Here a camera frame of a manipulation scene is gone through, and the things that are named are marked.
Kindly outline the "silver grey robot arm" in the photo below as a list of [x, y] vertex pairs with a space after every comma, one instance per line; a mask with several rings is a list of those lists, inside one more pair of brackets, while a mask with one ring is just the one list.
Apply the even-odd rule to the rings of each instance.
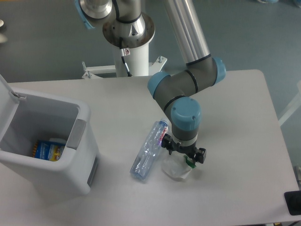
[[[150, 75], [149, 43], [155, 34], [153, 20], [142, 11], [139, 0], [77, 0], [74, 2], [87, 29], [100, 20], [103, 35], [114, 51], [118, 77]], [[196, 147], [201, 108], [192, 95], [225, 78], [222, 60], [212, 57], [204, 38], [193, 2], [166, 0], [164, 6], [173, 27], [186, 70], [170, 75], [158, 71], [151, 75], [148, 90], [172, 124], [171, 135], [161, 143], [169, 153], [179, 152], [193, 163], [203, 163], [204, 148]]]

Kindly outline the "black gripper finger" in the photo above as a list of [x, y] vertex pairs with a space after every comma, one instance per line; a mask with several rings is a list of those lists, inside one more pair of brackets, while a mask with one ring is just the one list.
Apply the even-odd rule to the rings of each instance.
[[169, 134], [165, 134], [162, 138], [161, 147], [168, 150], [168, 154], [171, 155], [174, 151], [173, 140]]
[[192, 160], [193, 164], [196, 162], [203, 164], [206, 158], [206, 149], [195, 147], [193, 151], [188, 153], [188, 157]]

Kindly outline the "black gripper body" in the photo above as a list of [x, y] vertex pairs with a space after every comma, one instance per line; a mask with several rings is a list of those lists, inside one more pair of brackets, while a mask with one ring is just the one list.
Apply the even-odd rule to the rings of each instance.
[[173, 137], [171, 140], [171, 149], [169, 150], [169, 154], [172, 154], [172, 152], [193, 154], [196, 152], [196, 141], [196, 137], [190, 140], [179, 140], [178, 138]]

